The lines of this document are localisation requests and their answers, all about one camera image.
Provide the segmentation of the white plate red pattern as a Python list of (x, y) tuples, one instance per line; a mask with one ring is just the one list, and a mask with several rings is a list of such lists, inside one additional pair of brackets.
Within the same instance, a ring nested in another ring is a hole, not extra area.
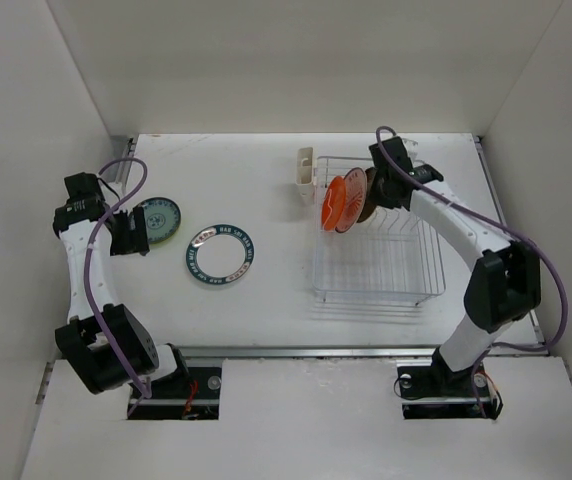
[(346, 187), (345, 205), (335, 226), (337, 233), (345, 233), (357, 222), (365, 205), (367, 196), (367, 175), (359, 167), (351, 169), (345, 176)]

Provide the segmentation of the white plate grey rim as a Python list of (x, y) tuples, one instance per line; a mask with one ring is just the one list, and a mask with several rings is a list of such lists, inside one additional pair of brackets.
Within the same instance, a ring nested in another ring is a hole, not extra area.
[(208, 226), (189, 241), (185, 263), (189, 274), (208, 286), (225, 286), (241, 279), (255, 258), (251, 236), (230, 224)]

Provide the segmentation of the olive brown plate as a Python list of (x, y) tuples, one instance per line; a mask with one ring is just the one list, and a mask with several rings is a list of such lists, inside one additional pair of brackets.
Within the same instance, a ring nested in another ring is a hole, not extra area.
[(374, 167), (369, 167), (365, 170), (365, 174), (367, 178), (366, 197), (362, 211), (357, 219), (358, 224), (365, 222), (377, 208), (377, 205), (370, 198), (373, 182), (376, 176), (376, 169)]

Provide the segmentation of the orange plate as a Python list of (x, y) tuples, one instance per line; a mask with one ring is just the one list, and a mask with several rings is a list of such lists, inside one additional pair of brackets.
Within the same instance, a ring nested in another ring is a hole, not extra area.
[(324, 231), (336, 228), (342, 218), (346, 204), (346, 181), (342, 176), (335, 176), (327, 186), (321, 206), (320, 222)]

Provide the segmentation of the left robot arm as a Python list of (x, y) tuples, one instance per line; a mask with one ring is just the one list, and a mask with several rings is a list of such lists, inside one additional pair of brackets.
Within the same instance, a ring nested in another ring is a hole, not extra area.
[(144, 398), (154, 385), (167, 396), (183, 394), (190, 373), (178, 347), (158, 345), (118, 299), (111, 259), (150, 251), (145, 210), (110, 205), (100, 176), (65, 179), (66, 203), (54, 213), (53, 230), (64, 246), (70, 282), (65, 325), (57, 348), (93, 394), (130, 384)]

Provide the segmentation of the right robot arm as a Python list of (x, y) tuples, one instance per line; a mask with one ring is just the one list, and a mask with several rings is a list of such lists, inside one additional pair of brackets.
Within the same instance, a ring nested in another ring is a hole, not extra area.
[(443, 394), (461, 387), (475, 362), (509, 326), (541, 302), (540, 260), (535, 250), (467, 208), (434, 167), (415, 167), (399, 137), (372, 144), (375, 176), (368, 199), (405, 209), (430, 225), (470, 271), (464, 317), (433, 353), (431, 386)]

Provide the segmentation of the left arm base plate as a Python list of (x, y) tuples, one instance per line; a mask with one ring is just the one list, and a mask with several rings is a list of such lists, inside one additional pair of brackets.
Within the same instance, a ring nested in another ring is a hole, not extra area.
[(189, 361), (152, 381), (152, 397), (132, 391), (126, 418), (141, 421), (211, 421), (219, 419), (222, 363)]

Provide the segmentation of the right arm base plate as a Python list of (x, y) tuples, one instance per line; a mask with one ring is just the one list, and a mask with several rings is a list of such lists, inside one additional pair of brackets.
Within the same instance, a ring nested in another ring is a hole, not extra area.
[(405, 420), (497, 420), (503, 411), (501, 393), (481, 364), (452, 379), (428, 361), (401, 361), (396, 366), (394, 393)]

